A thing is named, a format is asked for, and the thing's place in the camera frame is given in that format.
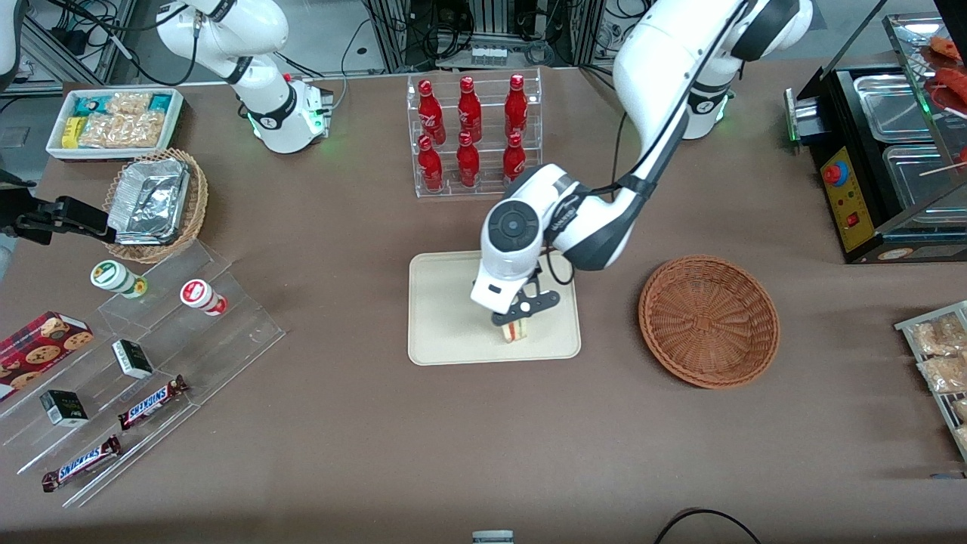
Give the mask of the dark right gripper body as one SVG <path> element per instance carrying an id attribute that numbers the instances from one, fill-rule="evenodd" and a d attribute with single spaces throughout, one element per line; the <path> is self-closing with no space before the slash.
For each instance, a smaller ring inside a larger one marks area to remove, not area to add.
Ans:
<path id="1" fill-rule="evenodd" d="M 24 238 L 36 241 L 35 235 L 25 234 L 23 227 L 18 227 L 22 216 L 33 219 L 38 211 L 38 203 L 31 194 L 33 182 L 25 182 L 7 170 L 1 172 L 1 231 L 11 238 Z"/>

